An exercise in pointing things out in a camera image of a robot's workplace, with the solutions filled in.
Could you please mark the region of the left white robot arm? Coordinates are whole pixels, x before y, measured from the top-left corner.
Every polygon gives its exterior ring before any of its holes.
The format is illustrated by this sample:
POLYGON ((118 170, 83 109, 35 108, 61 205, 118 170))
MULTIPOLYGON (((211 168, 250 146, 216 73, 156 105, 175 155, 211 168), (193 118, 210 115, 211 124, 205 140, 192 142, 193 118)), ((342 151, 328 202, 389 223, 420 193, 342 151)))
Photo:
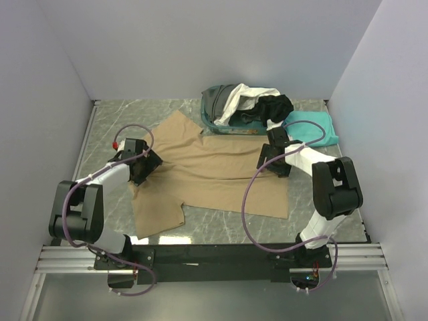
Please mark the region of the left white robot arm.
POLYGON ((124 269, 134 259, 131 240, 104 226, 104 199, 122 183, 140 186, 163 160, 143 139, 127 138, 122 147, 114 142, 113 148, 116 154, 98 173, 58 184, 48 231, 77 247, 96 248, 110 256, 117 268, 124 269))

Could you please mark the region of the tan t shirt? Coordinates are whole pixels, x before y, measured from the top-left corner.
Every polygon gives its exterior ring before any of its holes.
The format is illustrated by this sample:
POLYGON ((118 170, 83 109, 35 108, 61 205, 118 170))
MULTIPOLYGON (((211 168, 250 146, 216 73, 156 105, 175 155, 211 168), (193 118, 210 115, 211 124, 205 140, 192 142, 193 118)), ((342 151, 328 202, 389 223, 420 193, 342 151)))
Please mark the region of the tan t shirt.
POLYGON ((179 111, 147 140, 163 163, 140 186, 130 185, 136 236, 145 238, 184 224, 183 205, 239 212, 264 136, 204 136, 179 111))

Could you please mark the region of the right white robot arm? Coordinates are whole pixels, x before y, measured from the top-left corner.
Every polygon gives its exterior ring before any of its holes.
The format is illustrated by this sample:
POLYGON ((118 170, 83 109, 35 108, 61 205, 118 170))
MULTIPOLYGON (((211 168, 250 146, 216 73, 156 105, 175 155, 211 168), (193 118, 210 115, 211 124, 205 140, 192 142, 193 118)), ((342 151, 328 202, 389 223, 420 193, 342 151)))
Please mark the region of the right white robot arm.
POLYGON ((279 178, 288 177, 296 167, 312 178, 314 214, 297 235, 303 243, 293 250, 300 267, 308 267, 326 254, 327 243, 337 227, 362 206, 363 196, 353 161, 318 152, 300 140, 290 140, 284 128, 267 131, 268 143, 261 149, 257 168, 279 178))

